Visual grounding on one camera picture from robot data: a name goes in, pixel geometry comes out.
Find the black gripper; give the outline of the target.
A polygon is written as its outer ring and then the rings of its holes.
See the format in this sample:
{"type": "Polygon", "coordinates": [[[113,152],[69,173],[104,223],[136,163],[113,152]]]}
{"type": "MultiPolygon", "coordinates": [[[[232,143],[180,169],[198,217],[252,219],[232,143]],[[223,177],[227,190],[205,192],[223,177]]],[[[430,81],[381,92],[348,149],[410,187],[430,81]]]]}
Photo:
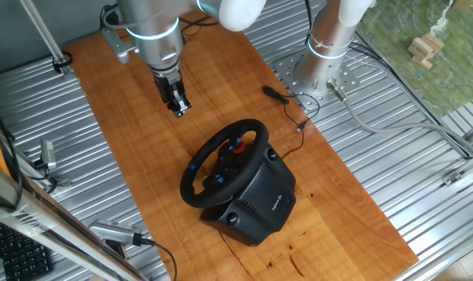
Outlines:
{"type": "Polygon", "coordinates": [[[182,117],[191,107],[191,103],[184,93],[180,71],[155,73],[154,78],[164,104],[176,118],[182,117]]]}

